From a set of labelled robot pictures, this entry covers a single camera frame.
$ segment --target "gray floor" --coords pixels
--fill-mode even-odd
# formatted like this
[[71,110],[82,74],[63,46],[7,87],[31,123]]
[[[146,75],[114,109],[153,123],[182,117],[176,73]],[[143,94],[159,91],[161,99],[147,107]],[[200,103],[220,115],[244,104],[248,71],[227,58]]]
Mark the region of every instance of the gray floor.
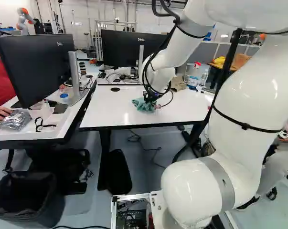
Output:
[[[148,129],[135,129],[135,133],[142,136],[143,145],[146,148],[161,146],[155,160],[163,166],[168,166],[175,153],[185,144],[180,131],[176,127],[160,127]],[[112,132],[111,148],[123,150],[133,181],[133,189],[130,194],[145,193],[160,189],[160,176],[163,168],[151,163],[153,151],[143,151],[139,143],[127,141],[131,136],[128,130]],[[100,160],[100,141],[98,132],[78,132],[66,147],[87,148],[91,152],[91,170],[95,176],[88,181],[87,192],[83,195],[68,196],[64,214],[58,225],[70,227],[106,226],[110,227],[110,201],[108,191],[97,191],[97,176]],[[4,174],[2,168],[8,156],[7,150],[0,152],[0,179]],[[181,156],[181,160],[193,158],[188,151]],[[23,151],[18,151],[12,167],[15,170],[27,169],[30,159]],[[231,213],[241,229],[288,229],[288,185],[281,183],[278,186],[278,198],[275,201],[261,200],[257,205],[244,212],[232,210]],[[8,222],[0,220],[0,229],[20,229]]]

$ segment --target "robotic arm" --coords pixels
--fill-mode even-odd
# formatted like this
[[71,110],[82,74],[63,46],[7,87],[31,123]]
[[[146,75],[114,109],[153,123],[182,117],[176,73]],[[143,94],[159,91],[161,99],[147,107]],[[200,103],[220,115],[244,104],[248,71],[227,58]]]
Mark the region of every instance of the robotic arm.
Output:
[[211,216],[254,196],[264,156],[288,119],[288,0],[189,0],[168,47],[143,63],[148,99],[164,93],[173,67],[215,21],[272,35],[219,91],[209,121],[215,153],[174,163],[162,175],[168,211],[183,228],[204,228]]
[[18,23],[16,24],[16,28],[21,30],[21,35],[29,35],[28,27],[24,23],[26,20],[28,20],[29,24],[34,25],[36,21],[32,19],[26,8],[18,8],[17,12],[20,17]]

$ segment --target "desk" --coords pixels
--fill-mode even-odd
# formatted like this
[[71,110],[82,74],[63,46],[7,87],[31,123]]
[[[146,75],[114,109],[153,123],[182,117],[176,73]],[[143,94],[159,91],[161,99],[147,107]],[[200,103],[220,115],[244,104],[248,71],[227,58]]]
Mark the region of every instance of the desk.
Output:
[[[222,67],[223,64],[216,64],[216,63],[207,63],[209,66],[211,66],[211,70],[210,70],[210,74],[213,74],[213,79],[211,82],[211,89],[214,89],[217,81],[219,80],[219,77],[221,75],[221,71],[222,71]],[[237,71],[238,69],[231,67],[230,71],[229,71],[229,76],[232,75],[235,71]]]
[[[120,91],[111,91],[118,87]],[[203,121],[213,95],[202,94],[190,89],[174,93],[173,101],[153,113],[140,112],[132,99],[142,97],[143,86],[139,85],[98,85],[80,124],[80,131],[99,130],[101,140],[101,161],[98,190],[106,189],[107,168],[105,159],[110,150],[112,129],[131,129],[158,126],[189,125]],[[158,100],[166,104],[171,99],[167,93]]]
[[[93,82],[97,78],[97,72],[94,71],[93,66],[89,66],[89,63],[85,63],[88,68],[87,74],[93,75]],[[89,79],[86,77],[81,78],[81,82],[84,85]],[[0,149],[27,149],[34,146],[43,145],[46,143],[64,143],[68,140],[73,131],[76,128],[77,122],[83,116],[85,108],[89,104],[93,88],[86,94],[78,103],[67,108],[64,114],[51,115],[49,119],[57,122],[55,131],[49,132],[35,132],[34,120],[28,123],[21,131],[3,131],[0,130]],[[50,100],[58,101],[58,92],[54,92],[52,95],[47,97]],[[12,98],[6,102],[3,106],[11,107],[18,101],[17,97]]]

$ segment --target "plastic bottle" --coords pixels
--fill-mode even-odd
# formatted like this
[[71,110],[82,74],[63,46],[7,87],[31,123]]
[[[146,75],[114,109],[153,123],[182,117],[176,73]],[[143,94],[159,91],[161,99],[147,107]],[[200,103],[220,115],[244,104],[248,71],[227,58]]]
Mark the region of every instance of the plastic bottle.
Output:
[[201,66],[200,62],[195,62],[194,70],[192,72],[192,75],[189,77],[187,85],[190,89],[195,90],[199,84],[199,67]]
[[208,75],[209,70],[206,68],[205,71],[201,74],[199,86],[204,87]]

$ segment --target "computer monitor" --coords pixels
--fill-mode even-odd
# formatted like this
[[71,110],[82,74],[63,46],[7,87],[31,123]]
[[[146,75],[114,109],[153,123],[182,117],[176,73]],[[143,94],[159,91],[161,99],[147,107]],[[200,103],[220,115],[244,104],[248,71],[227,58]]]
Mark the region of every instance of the computer monitor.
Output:
[[140,45],[144,45],[143,60],[145,60],[158,49],[165,38],[166,35],[161,34],[101,30],[104,64],[136,67]]
[[0,37],[0,56],[23,108],[41,101],[71,77],[71,34]]

